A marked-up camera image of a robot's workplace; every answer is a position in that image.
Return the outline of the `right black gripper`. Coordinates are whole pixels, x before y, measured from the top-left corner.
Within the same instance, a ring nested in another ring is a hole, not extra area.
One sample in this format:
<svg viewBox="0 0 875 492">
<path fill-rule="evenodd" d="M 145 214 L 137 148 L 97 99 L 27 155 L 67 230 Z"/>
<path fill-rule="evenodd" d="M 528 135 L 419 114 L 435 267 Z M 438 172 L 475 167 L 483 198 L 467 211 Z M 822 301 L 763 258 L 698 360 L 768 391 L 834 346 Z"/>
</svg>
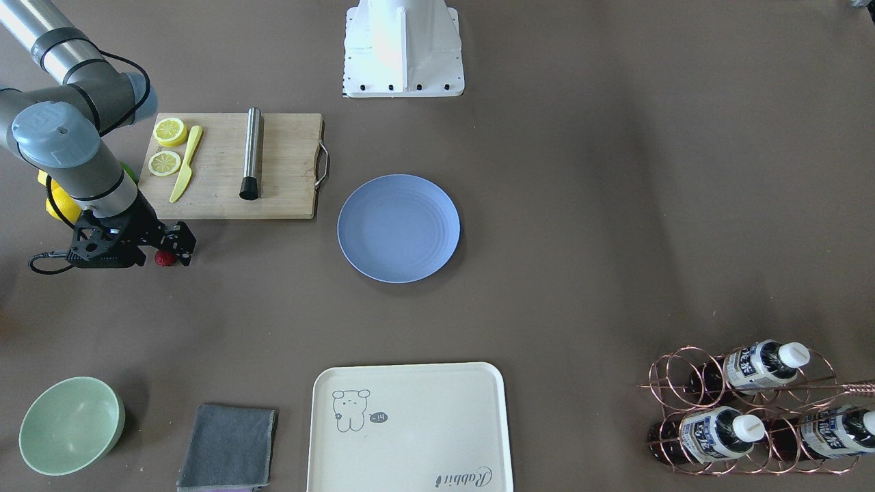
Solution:
<svg viewBox="0 0 875 492">
<path fill-rule="evenodd" d="M 74 240 L 66 261 L 82 269 L 119 269 L 144 266 L 142 248 L 151 246 L 172 252 L 177 262 L 191 264 L 196 238 L 184 221 L 165 225 L 144 194 L 118 215 L 98 218 L 83 211 L 74 226 Z"/>
</svg>

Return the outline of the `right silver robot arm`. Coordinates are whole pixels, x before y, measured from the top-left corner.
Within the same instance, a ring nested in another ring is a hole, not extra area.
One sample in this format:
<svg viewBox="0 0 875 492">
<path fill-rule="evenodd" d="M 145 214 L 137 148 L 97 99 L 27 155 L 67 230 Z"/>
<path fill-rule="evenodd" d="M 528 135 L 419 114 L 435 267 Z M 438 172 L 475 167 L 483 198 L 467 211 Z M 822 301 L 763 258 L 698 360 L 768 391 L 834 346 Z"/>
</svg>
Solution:
<svg viewBox="0 0 875 492">
<path fill-rule="evenodd" d="M 157 108 L 147 72 L 119 72 L 50 1 L 3 1 L 2 25 L 57 86 L 23 92 L 2 87 L 2 147 L 47 174 L 81 208 L 69 220 L 72 242 L 32 256 L 62 259 L 66 268 L 141 266 L 149 246 L 190 264 L 195 236 L 185 222 L 171 226 L 153 206 L 103 137 L 149 118 Z"/>
</svg>

